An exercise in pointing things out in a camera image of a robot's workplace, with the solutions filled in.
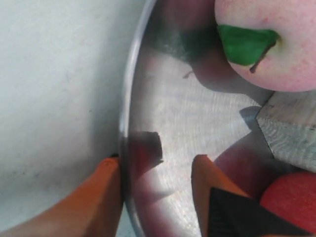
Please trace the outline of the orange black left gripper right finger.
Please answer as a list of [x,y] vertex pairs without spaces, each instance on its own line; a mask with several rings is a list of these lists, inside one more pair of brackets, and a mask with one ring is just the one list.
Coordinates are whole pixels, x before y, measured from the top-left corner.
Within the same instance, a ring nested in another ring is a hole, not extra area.
[[192,192],[203,237],[311,237],[234,184],[206,155],[192,163]]

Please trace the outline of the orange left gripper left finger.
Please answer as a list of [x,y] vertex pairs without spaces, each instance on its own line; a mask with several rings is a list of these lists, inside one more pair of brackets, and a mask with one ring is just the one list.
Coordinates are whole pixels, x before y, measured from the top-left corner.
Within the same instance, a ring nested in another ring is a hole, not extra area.
[[2,237],[114,237],[123,207],[119,159],[106,158],[70,195]]

